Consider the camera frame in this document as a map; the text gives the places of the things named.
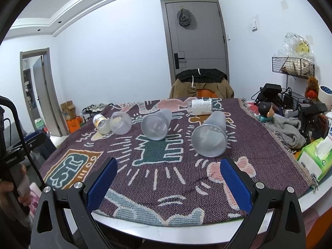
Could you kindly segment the person's left hand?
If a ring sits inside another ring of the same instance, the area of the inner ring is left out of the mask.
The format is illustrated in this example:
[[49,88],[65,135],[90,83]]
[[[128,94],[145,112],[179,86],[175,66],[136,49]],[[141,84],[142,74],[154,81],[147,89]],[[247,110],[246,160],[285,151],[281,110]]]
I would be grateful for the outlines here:
[[27,217],[31,201],[26,167],[18,164],[1,179],[1,209],[9,217]]

